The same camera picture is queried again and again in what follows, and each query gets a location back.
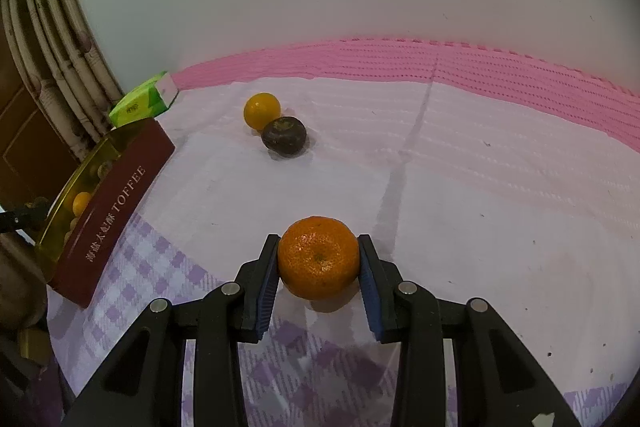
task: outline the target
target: table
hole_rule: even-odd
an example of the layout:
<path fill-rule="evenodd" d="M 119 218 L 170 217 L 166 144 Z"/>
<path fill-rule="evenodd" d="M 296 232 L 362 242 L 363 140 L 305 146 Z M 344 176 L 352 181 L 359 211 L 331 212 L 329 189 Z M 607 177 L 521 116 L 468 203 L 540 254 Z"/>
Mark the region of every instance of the table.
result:
<path fill-rule="evenodd" d="M 510 52 L 402 39 L 263 50 L 174 77 L 185 90 L 159 121 L 176 152 L 94 302 L 49 295 L 75 391 L 152 298 L 203 296 L 268 233 L 318 214 L 370 233 L 437 297 L 486 298 L 584 426 L 611 411 L 640 365 L 636 95 Z M 242 122 L 262 90 L 306 124 L 304 155 L 271 155 Z M 241 349 L 250 424 L 388 425 L 397 360 L 357 294 L 327 313 L 280 288 L 265 340 Z M 189 351 L 185 422 L 192 368 Z"/>

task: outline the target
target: yellow orange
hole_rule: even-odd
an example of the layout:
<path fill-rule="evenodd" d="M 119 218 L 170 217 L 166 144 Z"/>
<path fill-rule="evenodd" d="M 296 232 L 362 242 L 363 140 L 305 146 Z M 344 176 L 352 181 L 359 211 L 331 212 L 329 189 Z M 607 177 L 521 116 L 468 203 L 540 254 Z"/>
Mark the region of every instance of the yellow orange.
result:
<path fill-rule="evenodd" d="M 244 121 L 261 132 L 264 126 L 280 117 L 280 102 L 269 92 L 254 94 L 244 104 Z"/>

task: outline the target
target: curtain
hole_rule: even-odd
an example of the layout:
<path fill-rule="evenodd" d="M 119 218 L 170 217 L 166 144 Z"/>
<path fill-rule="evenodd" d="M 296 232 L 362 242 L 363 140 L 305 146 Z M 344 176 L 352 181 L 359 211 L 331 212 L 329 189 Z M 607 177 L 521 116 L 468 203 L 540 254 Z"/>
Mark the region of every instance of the curtain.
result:
<path fill-rule="evenodd" d="M 0 0 L 2 22 L 27 90 L 82 160 L 111 128 L 122 92 L 100 55 L 78 0 Z"/>

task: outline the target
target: orange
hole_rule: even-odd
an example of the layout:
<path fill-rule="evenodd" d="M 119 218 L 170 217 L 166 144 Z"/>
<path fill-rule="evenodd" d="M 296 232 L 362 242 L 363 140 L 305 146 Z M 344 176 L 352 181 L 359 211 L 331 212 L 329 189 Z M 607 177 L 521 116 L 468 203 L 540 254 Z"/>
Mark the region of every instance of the orange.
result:
<path fill-rule="evenodd" d="M 244 104 L 244 121 L 261 132 L 264 126 L 280 117 L 280 102 L 269 92 L 254 94 Z"/>
<path fill-rule="evenodd" d="M 291 225 L 278 245 L 280 278 L 293 295 L 317 300 L 347 288 L 360 270 L 358 240 L 331 217 L 312 216 Z"/>
<path fill-rule="evenodd" d="M 74 216 L 80 217 L 89 204 L 91 194 L 88 192 L 78 192 L 78 195 L 74 198 Z"/>

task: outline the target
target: mandarin orange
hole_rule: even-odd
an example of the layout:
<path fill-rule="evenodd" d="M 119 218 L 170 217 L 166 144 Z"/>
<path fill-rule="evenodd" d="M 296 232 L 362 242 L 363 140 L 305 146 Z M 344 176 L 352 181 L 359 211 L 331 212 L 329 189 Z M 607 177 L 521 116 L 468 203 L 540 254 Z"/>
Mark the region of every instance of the mandarin orange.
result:
<path fill-rule="evenodd" d="M 358 240 L 331 217 L 312 216 L 291 225 L 278 245 L 278 271 L 291 293 L 318 300 L 347 288 L 360 270 Z"/>

